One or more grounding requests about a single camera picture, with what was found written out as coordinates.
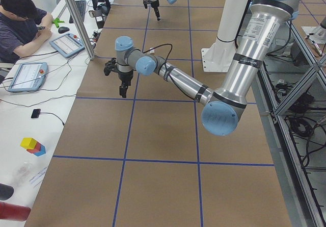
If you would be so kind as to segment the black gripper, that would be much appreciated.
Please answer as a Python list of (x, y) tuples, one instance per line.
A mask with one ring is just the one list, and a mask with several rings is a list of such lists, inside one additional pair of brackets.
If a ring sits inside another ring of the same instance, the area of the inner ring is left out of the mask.
[(161, 17), (160, 17), (160, 12), (159, 12), (159, 9), (158, 9), (158, 0), (151, 1), (150, 4), (151, 4), (151, 7), (154, 9), (157, 21), (160, 21)]
[(118, 77), (121, 81), (121, 85), (119, 86), (119, 95), (122, 98), (126, 98), (128, 86), (131, 86), (131, 80), (133, 78), (133, 70), (129, 72), (118, 71)]

